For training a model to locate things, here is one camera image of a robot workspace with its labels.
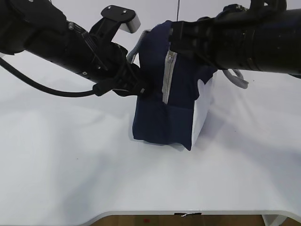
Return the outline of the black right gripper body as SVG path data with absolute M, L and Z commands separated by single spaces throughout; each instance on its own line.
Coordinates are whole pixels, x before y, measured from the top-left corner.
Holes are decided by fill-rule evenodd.
M 217 69 L 248 70 L 245 54 L 247 25 L 205 17 L 196 22 L 172 22 L 170 49 Z

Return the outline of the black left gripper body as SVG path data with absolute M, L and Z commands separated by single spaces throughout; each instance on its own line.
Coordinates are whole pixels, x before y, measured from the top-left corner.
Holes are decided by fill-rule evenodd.
M 151 82 L 141 68 L 134 63 L 145 35 L 141 35 L 131 51 L 123 46 L 110 42 L 102 49 L 108 66 L 100 67 L 99 76 L 92 88 L 93 94 L 100 97 L 109 91 L 121 97 L 143 97 L 151 91 Z

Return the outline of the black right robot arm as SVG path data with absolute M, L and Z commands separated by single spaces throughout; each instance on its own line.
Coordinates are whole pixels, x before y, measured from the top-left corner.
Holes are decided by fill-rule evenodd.
M 284 0 L 230 4 L 215 17 L 173 22 L 170 49 L 219 70 L 301 76 L 301 11 Z

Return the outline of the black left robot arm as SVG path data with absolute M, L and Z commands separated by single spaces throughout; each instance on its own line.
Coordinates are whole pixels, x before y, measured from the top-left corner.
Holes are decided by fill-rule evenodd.
M 134 33 L 140 27 L 135 11 L 109 5 L 102 18 L 86 31 L 68 21 L 48 0 L 3 0 L 0 3 L 0 51 L 14 55 L 28 51 L 94 83 L 90 91 L 64 92 L 43 86 L 5 60 L 0 65 L 26 84 L 59 97 L 102 96 L 114 91 L 122 97 L 147 94 L 150 83 L 129 52 L 114 43 L 118 30 Z

